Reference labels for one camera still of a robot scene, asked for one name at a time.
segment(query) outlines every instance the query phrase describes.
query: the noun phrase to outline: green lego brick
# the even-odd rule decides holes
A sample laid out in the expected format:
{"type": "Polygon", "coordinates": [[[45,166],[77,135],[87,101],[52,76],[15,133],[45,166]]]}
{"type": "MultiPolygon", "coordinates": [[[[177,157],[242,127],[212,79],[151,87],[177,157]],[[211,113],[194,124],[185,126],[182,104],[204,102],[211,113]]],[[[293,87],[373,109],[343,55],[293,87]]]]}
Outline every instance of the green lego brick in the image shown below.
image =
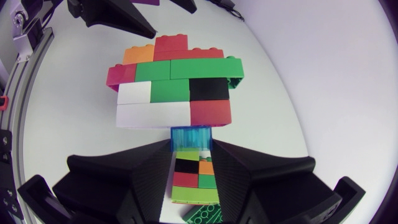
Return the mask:
{"type": "Polygon", "coordinates": [[[223,222],[223,215],[221,214],[221,208],[220,210],[214,215],[208,223],[222,223],[223,222]]]}
{"type": "Polygon", "coordinates": [[[199,161],[199,151],[177,152],[175,158],[199,161]]]}
{"type": "Polygon", "coordinates": [[[170,61],[138,63],[135,82],[169,80],[170,61]]]}
{"type": "Polygon", "coordinates": [[[220,203],[217,189],[172,187],[172,202],[191,205],[214,205],[220,203]]]}
{"type": "Polygon", "coordinates": [[[181,101],[189,101],[189,79],[152,81],[151,103],[181,101]]]}
{"type": "Polygon", "coordinates": [[[182,218],[188,224],[194,223],[220,223],[221,207],[217,205],[203,205],[193,207],[182,218]]]}
{"type": "Polygon", "coordinates": [[[216,179],[214,175],[199,174],[198,188],[216,189],[216,179]]]}
{"type": "Polygon", "coordinates": [[[171,60],[170,79],[227,78],[228,88],[235,88],[244,77],[242,61],[227,58],[193,58],[171,60]]]}

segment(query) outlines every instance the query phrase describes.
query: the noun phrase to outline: black cable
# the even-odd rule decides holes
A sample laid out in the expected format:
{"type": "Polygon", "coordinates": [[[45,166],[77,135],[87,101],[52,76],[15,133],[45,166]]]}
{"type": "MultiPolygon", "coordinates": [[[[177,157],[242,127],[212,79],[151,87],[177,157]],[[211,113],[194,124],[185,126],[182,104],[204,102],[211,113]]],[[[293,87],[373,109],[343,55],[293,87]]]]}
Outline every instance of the black cable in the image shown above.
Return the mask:
{"type": "Polygon", "coordinates": [[[47,20],[45,21],[45,23],[44,23],[44,25],[43,25],[43,27],[42,27],[42,30],[44,30],[45,27],[49,24],[49,22],[50,22],[52,16],[54,15],[54,11],[55,11],[55,7],[52,6],[52,7],[51,7],[51,14],[49,15],[49,17],[48,17],[47,20]]]}
{"type": "Polygon", "coordinates": [[[222,7],[223,9],[227,10],[231,15],[234,17],[237,17],[238,19],[241,19],[244,22],[244,17],[241,15],[240,12],[237,10],[233,9],[233,6],[231,7],[230,5],[222,3],[222,0],[209,0],[213,4],[216,4],[218,7],[222,7]]]}

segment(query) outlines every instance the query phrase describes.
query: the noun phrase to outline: small lego stack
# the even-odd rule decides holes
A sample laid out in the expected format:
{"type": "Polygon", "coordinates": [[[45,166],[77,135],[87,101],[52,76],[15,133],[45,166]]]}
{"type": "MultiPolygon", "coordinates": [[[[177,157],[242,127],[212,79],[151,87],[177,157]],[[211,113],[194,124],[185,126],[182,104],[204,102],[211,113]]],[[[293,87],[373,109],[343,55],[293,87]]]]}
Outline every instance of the small lego stack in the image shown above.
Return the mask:
{"type": "Polygon", "coordinates": [[[106,84],[118,91],[117,127],[217,127],[231,123],[228,89],[243,76],[241,59],[216,48],[188,50],[179,34],[126,49],[106,84]]]}
{"type": "Polygon", "coordinates": [[[200,153],[212,148],[211,127],[171,129],[171,150],[176,152],[172,202],[194,205],[219,203],[213,163],[200,153]]]}

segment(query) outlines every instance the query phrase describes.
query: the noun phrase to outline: red lego brick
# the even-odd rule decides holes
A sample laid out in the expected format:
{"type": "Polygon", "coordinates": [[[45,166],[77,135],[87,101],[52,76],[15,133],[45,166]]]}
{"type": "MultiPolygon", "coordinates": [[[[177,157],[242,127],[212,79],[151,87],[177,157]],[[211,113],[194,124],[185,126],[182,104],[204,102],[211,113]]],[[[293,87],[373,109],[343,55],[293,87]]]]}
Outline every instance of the red lego brick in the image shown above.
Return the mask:
{"type": "Polygon", "coordinates": [[[198,174],[174,172],[173,186],[179,187],[198,187],[198,174]]]}
{"type": "Polygon", "coordinates": [[[7,109],[8,105],[8,97],[7,96],[0,96],[0,111],[4,111],[7,109]]]}
{"type": "Polygon", "coordinates": [[[191,125],[212,127],[231,124],[231,105],[229,100],[191,101],[191,125]]]}
{"type": "Polygon", "coordinates": [[[186,58],[223,58],[223,50],[212,47],[208,50],[194,48],[193,50],[174,50],[168,52],[156,52],[154,61],[173,60],[186,58]]]}
{"type": "Polygon", "coordinates": [[[119,84],[134,82],[137,64],[120,65],[109,68],[106,85],[114,91],[119,91],[119,84]]]}
{"type": "Polygon", "coordinates": [[[174,36],[163,35],[155,40],[156,52],[170,52],[173,50],[188,50],[188,36],[177,34],[174,36]]]}

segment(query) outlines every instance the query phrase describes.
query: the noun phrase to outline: transparent blue lego brick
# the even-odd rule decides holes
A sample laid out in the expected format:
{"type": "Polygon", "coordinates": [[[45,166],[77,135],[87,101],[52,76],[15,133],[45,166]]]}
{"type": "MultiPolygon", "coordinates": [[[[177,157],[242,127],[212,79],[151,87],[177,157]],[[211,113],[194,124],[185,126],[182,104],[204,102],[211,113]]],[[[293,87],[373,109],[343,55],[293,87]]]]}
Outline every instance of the transparent blue lego brick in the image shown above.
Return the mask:
{"type": "Polygon", "coordinates": [[[171,128],[172,152],[212,150],[211,126],[184,126],[171,128]]]}

